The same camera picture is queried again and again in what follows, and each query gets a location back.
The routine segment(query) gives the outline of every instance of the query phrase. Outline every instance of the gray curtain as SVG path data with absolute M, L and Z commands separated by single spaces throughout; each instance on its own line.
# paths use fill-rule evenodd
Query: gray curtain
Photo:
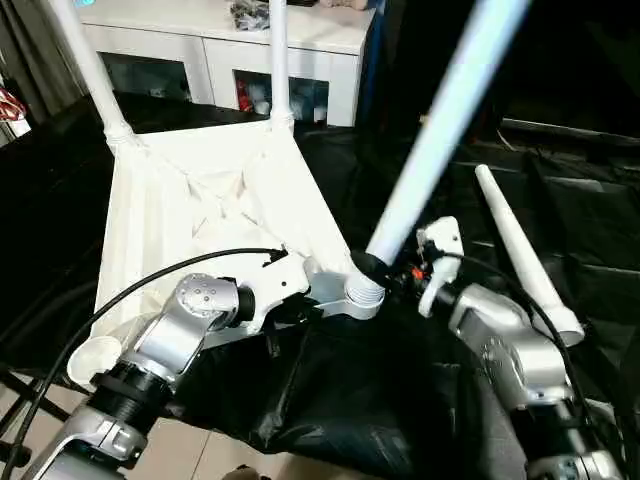
M 0 0 L 0 73 L 27 107 L 31 123 L 43 122 L 85 93 L 46 12 L 41 0 Z

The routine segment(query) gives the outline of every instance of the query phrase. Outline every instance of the black cable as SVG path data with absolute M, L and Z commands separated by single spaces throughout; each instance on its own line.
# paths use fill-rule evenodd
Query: black cable
M 122 292 L 120 292 L 118 295 L 116 295 L 111 300 L 109 300 L 106 304 L 104 304 L 96 313 L 94 313 L 91 316 L 91 318 L 89 318 L 83 325 L 80 326 L 80 328 L 78 328 L 76 333 L 62 348 L 62 351 L 60 352 L 55 362 L 53 363 L 51 370 L 49 370 L 47 377 L 42 382 L 40 390 L 38 391 L 38 395 L 36 396 L 33 403 L 31 404 L 29 411 L 27 412 L 26 416 L 24 417 L 24 420 L 22 421 L 22 424 L 20 425 L 20 429 L 16 434 L 16 437 L 13 442 L 13 446 L 11 447 L 11 453 L 9 454 L 9 459 L 5 464 L 4 470 L 2 471 L 2 477 L 0 477 L 0 480 L 10 480 L 11 472 L 17 465 L 22 444 L 24 443 L 24 439 L 27 436 L 27 432 L 29 431 L 29 427 L 31 426 L 31 423 L 33 422 L 33 419 L 35 418 L 36 413 L 38 412 L 40 403 L 42 403 L 42 400 L 47 394 L 47 390 L 53 383 L 53 380 L 55 379 L 56 374 L 58 373 L 58 370 L 60 370 L 60 367 L 62 366 L 63 362 L 67 358 L 69 351 L 75 346 L 76 342 L 80 340 L 84 332 L 89 327 L 91 327 L 91 325 L 93 325 L 94 322 L 96 322 L 100 317 L 102 317 L 105 313 L 107 313 L 109 310 L 111 310 L 113 307 L 115 307 L 118 303 L 120 303 L 129 295 L 131 295 L 133 292 L 145 286 L 146 284 L 151 283 L 154 280 L 157 280 L 160 277 L 164 277 L 169 273 L 175 272 L 176 270 L 180 270 L 181 268 L 184 268 L 184 267 L 188 267 L 189 265 L 193 265 L 199 262 L 204 262 L 205 260 L 210 260 L 218 257 L 225 257 L 229 255 L 242 255 L 242 254 L 249 254 L 249 253 L 268 254 L 271 256 L 272 262 L 275 262 L 276 260 L 283 258 L 287 254 L 287 252 L 284 250 L 275 250 L 271 248 L 234 248 L 231 250 L 222 250 L 220 252 L 206 253 L 204 255 L 200 255 L 198 257 L 194 257 L 189 260 L 184 260 L 182 262 L 176 263 L 169 267 L 163 268 L 162 270 L 158 270 L 157 272 L 144 277 L 142 280 L 139 280 L 133 285 L 125 288 Z
M 519 295 L 523 300 L 525 300 L 533 308 L 533 310 L 540 316 L 540 319 L 545 324 L 545 326 L 549 329 L 549 332 L 551 333 L 551 337 L 553 338 L 553 343 L 560 351 L 560 356 L 562 357 L 565 368 L 567 370 L 567 376 L 569 377 L 569 381 L 571 382 L 571 387 L 573 388 L 573 392 L 575 394 L 577 403 L 580 406 L 580 410 L 581 410 L 580 416 L 582 417 L 586 425 L 592 429 L 592 431 L 598 437 L 600 442 L 605 444 L 605 442 L 603 441 L 601 432 L 599 431 L 595 421 L 591 417 L 591 413 L 587 405 L 586 397 L 584 396 L 582 388 L 580 387 L 580 383 L 578 382 L 578 376 L 576 374 L 575 367 L 573 366 L 573 362 L 571 361 L 571 358 L 569 356 L 569 350 L 567 349 L 567 346 L 565 345 L 564 340 L 562 340 L 562 337 L 560 336 L 558 329 L 555 327 L 555 325 L 553 324 L 549 316 L 546 314 L 544 309 L 540 306 L 540 304 L 531 295 L 529 295 L 529 293 L 527 293 L 527 291 L 524 288 L 522 288 L 522 286 L 518 282 L 513 280 L 506 273 L 494 267 L 490 263 L 487 263 L 483 260 L 479 260 L 477 258 L 468 257 L 466 255 L 461 255 L 461 254 L 452 253 L 452 252 L 444 252 L 442 250 L 438 250 L 436 255 L 439 255 L 442 257 L 457 258 L 458 260 L 461 260 L 463 262 L 472 263 L 474 265 L 484 268 L 485 270 L 488 270 L 494 275 L 497 275 L 498 277 L 500 277 L 507 284 L 509 288 L 514 290 L 517 295 Z M 535 327 L 533 322 L 531 322 L 531 326 L 535 330 L 540 332 L 540 330 Z M 626 467 L 626 463 L 624 462 L 624 459 L 620 455 L 615 455 L 615 457 L 619 465 Z

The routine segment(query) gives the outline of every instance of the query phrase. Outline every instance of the plastic bag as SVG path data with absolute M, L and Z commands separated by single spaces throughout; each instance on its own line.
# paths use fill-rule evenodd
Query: plastic bag
M 269 28 L 269 4 L 257 0 L 234 0 L 229 8 L 237 30 Z

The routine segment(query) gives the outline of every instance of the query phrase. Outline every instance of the glass cabinet door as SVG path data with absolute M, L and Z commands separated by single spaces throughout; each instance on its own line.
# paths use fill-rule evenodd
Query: glass cabinet door
M 192 101 L 184 64 L 159 58 L 100 52 L 114 90 Z

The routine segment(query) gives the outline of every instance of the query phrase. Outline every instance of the white bracket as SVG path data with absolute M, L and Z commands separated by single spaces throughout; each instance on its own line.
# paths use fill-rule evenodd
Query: white bracket
M 443 252 L 464 254 L 460 228 L 455 217 L 442 217 L 416 232 L 418 239 L 418 253 L 422 255 L 424 246 L 432 241 L 438 250 Z M 445 283 L 452 283 L 458 276 L 461 261 L 457 258 L 442 257 L 433 262 L 433 273 L 427 288 L 420 298 L 418 311 L 424 317 L 431 314 L 431 306 L 438 290 Z

